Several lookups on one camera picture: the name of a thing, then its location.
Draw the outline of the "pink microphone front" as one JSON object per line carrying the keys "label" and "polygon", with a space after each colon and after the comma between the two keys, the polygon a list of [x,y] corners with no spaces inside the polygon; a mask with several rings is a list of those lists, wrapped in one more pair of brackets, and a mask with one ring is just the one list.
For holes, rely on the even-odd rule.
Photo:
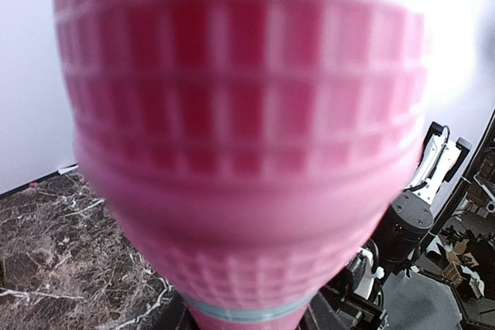
{"label": "pink microphone front", "polygon": [[413,0],[54,0],[77,162],[201,329],[294,329],[422,148]]}

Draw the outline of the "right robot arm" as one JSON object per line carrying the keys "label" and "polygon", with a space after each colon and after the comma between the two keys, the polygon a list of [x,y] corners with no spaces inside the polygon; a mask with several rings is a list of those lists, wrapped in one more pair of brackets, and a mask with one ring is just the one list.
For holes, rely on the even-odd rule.
{"label": "right robot arm", "polygon": [[420,255],[421,241],[434,226],[434,199],[470,150],[471,144],[465,139],[450,138],[448,126],[434,121],[430,124],[411,181],[391,202],[372,236],[385,278],[404,270]]}

